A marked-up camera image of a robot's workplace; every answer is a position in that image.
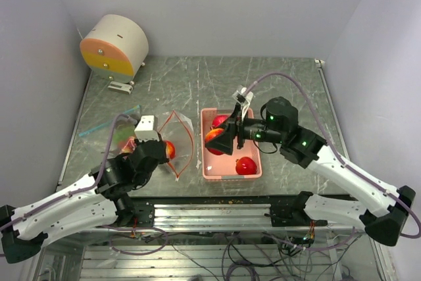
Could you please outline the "yellow-red peach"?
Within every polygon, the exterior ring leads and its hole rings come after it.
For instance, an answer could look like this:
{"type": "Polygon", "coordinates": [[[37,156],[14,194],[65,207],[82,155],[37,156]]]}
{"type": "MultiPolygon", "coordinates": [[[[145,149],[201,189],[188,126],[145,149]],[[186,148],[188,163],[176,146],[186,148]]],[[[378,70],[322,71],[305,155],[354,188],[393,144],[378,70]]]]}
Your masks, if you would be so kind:
{"type": "MultiPolygon", "coordinates": [[[[208,142],[210,142],[211,140],[213,140],[216,136],[219,136],[223,131],[224,131],[223,128],[215,128],[215,129],[212,129],[205,136],[205,144],[207,144],[208,142]]],[[[224,154],[223,152],[221,152],[219,150],[216,150],[216,149],[213,149],[213,148],[206,147],[206,149],[208,150],[208,152],[212,153],[213,155],[223,155],[224,154]]]]}

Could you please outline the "pink-red apple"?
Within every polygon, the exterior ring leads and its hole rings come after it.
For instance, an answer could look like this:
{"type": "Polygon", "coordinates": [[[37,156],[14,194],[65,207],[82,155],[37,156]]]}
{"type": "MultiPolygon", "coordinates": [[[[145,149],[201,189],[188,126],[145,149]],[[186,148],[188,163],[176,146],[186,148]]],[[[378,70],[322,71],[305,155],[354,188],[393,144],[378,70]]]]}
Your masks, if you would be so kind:
{"type": "Polygon", "coordinates": [[[228,119],[228,115],[217,115],[214,117],[212,124],[211,124],[211,128],[215,129],[218,128],[225,120],[228,119]]]}

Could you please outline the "red strawberry bunch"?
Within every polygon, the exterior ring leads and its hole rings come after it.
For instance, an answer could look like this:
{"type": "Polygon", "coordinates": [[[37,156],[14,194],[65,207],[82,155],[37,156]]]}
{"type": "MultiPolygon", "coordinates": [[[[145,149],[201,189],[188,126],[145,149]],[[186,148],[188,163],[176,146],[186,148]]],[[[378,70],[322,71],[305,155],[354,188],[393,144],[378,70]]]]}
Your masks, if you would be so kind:
{"type": "Polygon", "coordinates": [[[133,136],[130,136],[128,139],[118,143],[120,153],[132,153],[136,147],[137,145],[133,136]]]}

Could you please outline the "red apple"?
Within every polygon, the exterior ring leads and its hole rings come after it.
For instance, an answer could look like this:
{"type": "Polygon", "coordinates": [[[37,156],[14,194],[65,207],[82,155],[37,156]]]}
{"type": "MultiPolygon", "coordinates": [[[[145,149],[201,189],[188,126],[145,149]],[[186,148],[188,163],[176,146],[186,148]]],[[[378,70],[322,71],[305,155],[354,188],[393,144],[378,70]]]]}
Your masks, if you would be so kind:
{"type": "Polygon", "coordinates": [[[176,148],[171,141],[165,140],[166,144],[166,156],[169,160],[172,160],[176,156],[176,148]]]}

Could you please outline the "green grape bunch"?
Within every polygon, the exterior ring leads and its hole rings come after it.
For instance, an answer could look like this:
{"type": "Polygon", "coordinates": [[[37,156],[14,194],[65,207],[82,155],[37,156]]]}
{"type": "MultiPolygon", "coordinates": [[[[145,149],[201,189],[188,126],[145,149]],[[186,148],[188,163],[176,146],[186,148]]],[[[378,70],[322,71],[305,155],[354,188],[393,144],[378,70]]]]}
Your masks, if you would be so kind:
{"type": "Polygon", "coordinates": [[[132,135],[132,130],[130,128],[121,128],[114,131],[112,142],[113,144],[119,144],[120,142],[125,142],[132,135]]]}

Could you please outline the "clear red-zipper zip bag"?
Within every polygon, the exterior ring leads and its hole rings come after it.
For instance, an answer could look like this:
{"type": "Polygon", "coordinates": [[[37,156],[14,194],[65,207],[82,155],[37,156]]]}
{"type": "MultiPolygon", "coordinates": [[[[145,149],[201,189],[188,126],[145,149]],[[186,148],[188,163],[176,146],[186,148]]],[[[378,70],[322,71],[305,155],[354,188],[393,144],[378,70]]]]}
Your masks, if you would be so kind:
{"type": "Polygon", "coordinates": [[[176,148],[176,156],[165,164],[166,173],[173,174],[179,182],[192,160],[195,149],[193,124],[190,118],[179,111],[165,111],[157,115],[158,132],[162,139],[171,141],[176,148]]]}

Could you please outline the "clear blue-zipper zip bag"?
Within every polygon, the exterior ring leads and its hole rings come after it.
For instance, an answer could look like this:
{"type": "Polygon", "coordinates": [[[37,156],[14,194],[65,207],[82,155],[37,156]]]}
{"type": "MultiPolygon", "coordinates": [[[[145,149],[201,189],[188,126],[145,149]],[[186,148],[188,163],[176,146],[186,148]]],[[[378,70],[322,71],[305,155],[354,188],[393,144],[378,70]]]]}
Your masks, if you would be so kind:
{"type": "MultiPolygon", "coordinates": [[[[134,127],[139,122],[141,116],[141,105],[136,105],[123,112],[123,117],[118,117],[115,124],[113,124],[113,118],[100,123],[97,126],[87,129],[86,131],[78,134],[79,139],[88,150],[103,153],[105,146],[107,145],[110,134],[114,134],[114,131],[121,128],[130,128],[132,135],[134,136],[134,127]]],[[[113,144],[111,138],[110,151],[118,151],[118,144],[113,144]]]]}

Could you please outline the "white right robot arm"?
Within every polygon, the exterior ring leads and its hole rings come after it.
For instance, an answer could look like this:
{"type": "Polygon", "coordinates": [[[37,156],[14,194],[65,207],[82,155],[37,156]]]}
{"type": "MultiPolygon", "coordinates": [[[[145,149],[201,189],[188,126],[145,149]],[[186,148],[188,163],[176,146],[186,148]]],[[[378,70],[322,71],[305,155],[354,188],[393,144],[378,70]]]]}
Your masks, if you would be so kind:
{"type": "Polygon", "coordinates": [[[416,196],[412,188],[383,182],[340,155],[322,136],[299,125],[298,110],[283,97],[266,102],[261,115],[249,118],[237,103],[219,131],[205,137],[205,148],[232,155],[245,141],[277,145],[289,162],[333,181],[353,197],[349,201],[300,193],[289,211],[295,224],[332,221],[364,230],[382,245],[397,245],[416,196]]]}

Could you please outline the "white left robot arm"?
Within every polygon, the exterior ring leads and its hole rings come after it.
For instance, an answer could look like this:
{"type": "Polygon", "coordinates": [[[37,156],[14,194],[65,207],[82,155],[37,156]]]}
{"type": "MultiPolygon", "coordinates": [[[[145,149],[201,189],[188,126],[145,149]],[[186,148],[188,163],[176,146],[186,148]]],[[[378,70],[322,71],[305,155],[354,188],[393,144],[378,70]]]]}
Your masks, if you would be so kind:
{"type": "Polygon", "coordinates": [[[153,171],[168,162],[166,143],[135,142],[131,153],[106,158],[96,168],[41,201],[1,207],[2,256],[20,263],[55,241],[96,226],[129,225],[136,210],[129,192],[144,187],[153,171]]]}

